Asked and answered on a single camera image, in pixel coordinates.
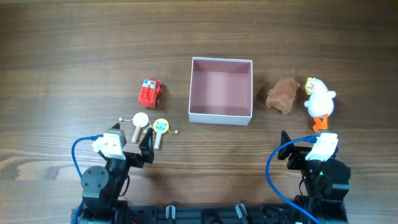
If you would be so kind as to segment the yellow cat rattle drum toy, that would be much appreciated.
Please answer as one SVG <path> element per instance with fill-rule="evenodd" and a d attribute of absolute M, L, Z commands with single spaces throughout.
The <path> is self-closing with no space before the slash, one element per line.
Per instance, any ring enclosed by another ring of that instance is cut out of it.
<path fill-rule="evenodd" d="M 155 120 L 155 122 L 153 124 L 151 124 L 148 128 L 146 128 L 144 130 L 144 133 L 146 133 L 150 128 L 152 128 L 154 130 L 154 132 L 156 133 L 154 149 L 160 148 L 160 143 L 161 143 L 163 134 L 165 134 L 165 133 L 178 134 L 177 130 L 175 130 L 175 131 L 170 130 L 169 122 L 163 118 L 159 118 L 159 119 Z"/>

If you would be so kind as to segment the white rattle drum toy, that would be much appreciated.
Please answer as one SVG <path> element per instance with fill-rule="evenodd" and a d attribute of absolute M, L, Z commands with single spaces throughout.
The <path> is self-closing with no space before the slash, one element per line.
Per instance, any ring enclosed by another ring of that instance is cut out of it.
<path fill-rule="evenodd" d="M 136 143 L 138 140 L 138 137 L 141 133 L 141 129 L 146 127 L 149 124 L 149 117 L 146 113 L 143 112 L 139 112 L 136 113 L 132 119 L 124 119 L 122 117 L 119 117 L 119 121 L 132 121 L 133 125 L 135 126 L 135 130 L 133 133 L 133 137 L 131 139 L 131 141 L 133 143 Z"/>

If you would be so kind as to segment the red toy fire truck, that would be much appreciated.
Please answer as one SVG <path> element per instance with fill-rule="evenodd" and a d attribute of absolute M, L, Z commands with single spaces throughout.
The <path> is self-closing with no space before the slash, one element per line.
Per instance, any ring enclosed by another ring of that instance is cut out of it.
<path fill-rule="evenodd" d="M 162 93 L 162 82 L 154 78 L 146 78 L 143 81 L 138 102 L 141 107 L 155 108 L 159 105 L 160 95 Z"/>

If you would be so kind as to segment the white plush duck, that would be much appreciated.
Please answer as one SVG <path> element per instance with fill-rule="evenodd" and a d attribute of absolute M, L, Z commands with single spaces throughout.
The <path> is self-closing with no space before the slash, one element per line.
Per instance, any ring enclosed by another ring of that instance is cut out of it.
<path fill-rule="evenodd" d="M 304 102 L 304 106 L 315 121 L 313 130 L 327 130 L 328 118 L 334 110 L 333 99 L 336 92 L 329 90 L 320 79 L 310 77 L 307 78 L 305 91 L 310 98 Z"/>

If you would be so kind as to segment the brown plush toy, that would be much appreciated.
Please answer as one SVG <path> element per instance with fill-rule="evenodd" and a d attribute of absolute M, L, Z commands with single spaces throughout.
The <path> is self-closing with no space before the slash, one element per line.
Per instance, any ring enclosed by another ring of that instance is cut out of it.
<path fill-rule="evenodd" d="M 289 114 L 300 84 L 290 77 L 280 77 L 274 88 L 268 91 L 267 108 L 276 108 L 283 114 Z"/>

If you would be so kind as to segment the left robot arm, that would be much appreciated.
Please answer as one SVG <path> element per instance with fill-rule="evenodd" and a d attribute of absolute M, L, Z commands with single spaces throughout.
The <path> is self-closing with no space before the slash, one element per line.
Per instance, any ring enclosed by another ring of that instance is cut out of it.
<path fill-rule="evenodd" d="M 76 140 L 72 146 L 75 153 L 77 143 L 92 140 L 93 150 L 105 161 L 105 166 L 92 166 L 86 171 L 78 171 L 82 191 L 82 202 L 78 206 L 72 223 L 138 223 L 138 216 L 129 208 L 126 201 L 119 197 L 125 195 L 122 189 L 128 189 L 129 170 L 142 168 L 154 160 L 152 128 L 146 132 L 139 144 L 140 153 L 124 152 L 126 136 L 116 123 L 104 134 L 84 137 Z"/>

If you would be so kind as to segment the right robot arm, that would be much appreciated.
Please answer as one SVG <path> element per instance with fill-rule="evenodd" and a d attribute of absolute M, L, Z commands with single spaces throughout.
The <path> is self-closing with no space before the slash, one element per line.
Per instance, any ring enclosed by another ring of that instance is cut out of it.
<path fill-rule="evenodd" d="M 349 191 L 351 168 L 336 159 L 338 135 L 320 131 L 303 142 L 313 146 L 296 146 L 286 131 L 281 132 L 278 160 L 287 159 L 289 170 L 299 170 L 306 195 L 298 195 L 293 203 L 320 223 L 348 223 L 344 198 Z"/>

